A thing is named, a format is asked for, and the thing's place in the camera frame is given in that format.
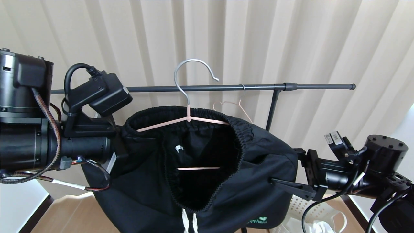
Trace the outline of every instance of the perforated basket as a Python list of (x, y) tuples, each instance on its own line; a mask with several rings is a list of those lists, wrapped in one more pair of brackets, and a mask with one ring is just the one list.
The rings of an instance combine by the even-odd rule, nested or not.
[[(302, 233), (302, 231), (289, 232), (286, 229), (286, 223), (289, 221), (290, 218), (295, 218), (301, 221), (303, 212), (313, 202), (314, 201), (306, 201), (300, 197), (293, 195), (292, 199), (290, 200), (289, 210), (284, 221), (279, 226), (271, 229), (270, 233)], [(344, 217), (344, 225), (340, 228), (340, 230), (338, 230), (338, 233), (341, 233), (347, 225), (347, 218), (345, 214), (341, 211), (333, 209), (330, 205), (326, 204), (325, 202), (309, 210), (309, 212), (306, 214), (305, 222), (313, 223), (313, 221), (315, 220), (324, 221), (328, 223), (333, 230), (335, 230), (334, 216), (337, 214), (341, 214)]]

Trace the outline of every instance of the dark baseboard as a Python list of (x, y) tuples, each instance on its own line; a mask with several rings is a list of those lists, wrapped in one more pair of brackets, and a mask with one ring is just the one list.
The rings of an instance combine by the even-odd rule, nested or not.
[(347, 205), (348, 209), (351, 211), (351, 213), (354, 215), (358, 223), (361, 225), (362, 229), (365, 231), (368, 227), (368, 221), (365, 219), (363, 214), (359, 211), (358, 207), (355, 205), (355, 203), (351, 200), (351, 198), (347, 195), (341, 196), (342, 200)]
[(40, 221), (40, 219), (43, 217), (43, 215), (48, 210), (48, 208), (51, 206), (53, 201), (54, 199), (50, 195), (47, 196), (42, 202), (42, 204), (40, 204), (37, 210), (29, 218), (26, 224), (22, 227), (19, 233), (30, 233), (33, 230), (33, 228), (36, 226), (36, 224)]

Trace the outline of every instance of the wooden floor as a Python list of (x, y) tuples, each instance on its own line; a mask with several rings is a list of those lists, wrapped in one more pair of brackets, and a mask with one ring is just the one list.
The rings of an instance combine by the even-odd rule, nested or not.
[[(329, 201), (328, 204), (344, 212), (347, 216), (347, 228), (342, 233), (364, 232), (341, 199), (334, 199)], [(343, 220), (338, 218), (335, 219), (335, 222), (340, 225)], [(80, 196), (67, 195), (55, 200), (32, 231), (32, 233), (90, 232), (119, 233), (106, 217), (91, 192)], [(269, 231), (248, 229), (248, 233), (269, 233)]]

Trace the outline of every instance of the robotic arm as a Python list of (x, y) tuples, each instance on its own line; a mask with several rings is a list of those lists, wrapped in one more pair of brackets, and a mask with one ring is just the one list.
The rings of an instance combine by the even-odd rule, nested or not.
[[(90, 78), (71, 90), (70, 80), (77, 69), (86, 69)], [(108, 186), (84, 189), (105, 190), (110, 179), (120, 175), (128, 158), (112, 113), (130, 103), (132, 97), (115, 74), (75, 64), (65, 76), (63, 118), (55, 121), (49, 112), (52, 71), (53, 63), (42, 57), (5, 48), (0, 51), (0, 183), (51, 179), (42, 174), (90, 163), (102, 170)], [(101, 118), (84, 114), (82, 107), (87, 104)], [(368, 136), (361, 150), (355, 150), (338, 132), (325, 135), (325, 139), (338, 161), (321, 159), (315, 150), (306, 153), (295, 149), (308, 184), (275, 178), (270, 179), (271, 183), (305, 200), (315, 200), (315, 204), (327, 201), (322, 197), (328, 189), (338, 192), (332, 198), (342, 194), (372, 198), (375, 203), (371, 211), (375, 214), (371, 225), (379, 216), (390, 233), (414, 228), (413, 184), (396, 172), (408, 147), (382, 135)], [(25, 178), (7, 179), (11, 176)]]

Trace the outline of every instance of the pink clothes hanger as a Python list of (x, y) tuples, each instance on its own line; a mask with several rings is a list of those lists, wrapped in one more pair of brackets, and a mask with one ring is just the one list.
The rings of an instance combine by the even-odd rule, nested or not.
[[(213, 74), (213, 71), (211, 70), (211, 68), (207, 65), (207, 63), (205, 63), (204, 61), (202, 61), (202, 60), (199, 60), (199, 59), (188, 59), (188, 60), (185, 60), (185, 61), (182, 61), (177, 67), (176, 67), (176, 69), (175, 69), (175, 71), (174, 71), (174, 83), (176, 84), (176, 87), (185, 95), (185, 97), (187, 98), (187, 116), (186, 117), (183, 117), (183, 118), (179, 118), (179, 119), (176, 119), (176, 120), (172, 120), (172, 121), (167, 121), (167, 122), (164, 122), (164, 123), (159, 123), (159, 124), (155, 124), (155, 125), (152, 125), (152, 126), (148, 126), (148, 127), (145, 127), (145, 128), (142, 128), (142, 129), (138, 129), (137, 131), (138, 132), (143, 132), (143, 131), (146, 131), (146, 130), (150, 130), (150, 129), (155, 129), (155, 128), (159, 128), (159, 127), (162, 127), (162, 126), (166, 126), (166, 125), (170, 125), (170, 124), (174, 124), (174, 123), (178, 123), (178, 122), (181, 122), (181, 121), (188, 121), (188, 122), (190, 122), (190, 121), (192, 121), (192, 120), (194, 120), (194, 121), (203, 121), (203, 122), (209, 122), (209, 123), (216, 123), (216, 124), (225, 124), (225, 125), (228, 125), (228, 123), (227, 122), (224, 122), (224, 121), (218, 121), (218, 120), (212, 120), (212, 119), (207, 119), (207, 118), (200, 118), (200, 117), (194, 117), (194, 116), (191, 116), (191, 108), (190, 108), (190, 98), (188, 97), (188, 95), (187, 95), (187, 93), (186, 92), (184, 92), (184, 90), (178, 85), (178, 83), (177, 83), (177, 72), (178, 72), (178, 69), (182, 66), (182, 65), (184, 65), (185, 63), (187, 63), (187, 62), (190, 62), (190, 61), (195, 61), (195, 62), (200, 62), (201, 64), (203, 64), (205, 67), (207, 67), (207, 69), (208, 69), (208, 71), (210, 72), (210, 74), (211, 74), (211, 77), (214, 79), (214, 80), (216, 80), (216, 81), (219, 81), (219, 79), (218, 78), (216, 78), (216, 77), (214, 77), (214, 74)], [(179, 167), (179, 168), (177, 168), (178, 170), (209, 170), (209, 169), (219, 169), (220, 167)]]
[(221, 105), (223, 105), (224, 103), (234, 104), (234, 105), (239, 106), (239, 107), (241, 108), (241, 110), (244, 112), (244, 114), (247, 116), (247, 118), (249, 118), (250, 123), (253, 123), (252, 119), (250, 119), (249, 115), (247, 115), (247, 112), (246, 112), (246, 111), (244, 111), (243, 107), (240, 105), (240, 103), (241, 103), (241, 98), (243, 98), (243, 97), (246, 95), (246, 87), (245, 87), (243, 84), (241, 84), (241, 85), (243, 86), (243, 89), (244, 89), (244, 94), (243, 94), (243, 96), (242, 96), (242, 97), (240, 97), (240, 100), (238, 101), (238, 104), (233, 103), (233, 102), (229, 102), (229, 101), (224, 101), (224, 102), (217, 101), (217, 102), (214, 102), (214, 103), (213, 103), (213, 110), (214, 110), (214, 111), (216, 111), (216, 109), (214, 108), (214, 105), (215, 105), (216, 103), (220, 103)]

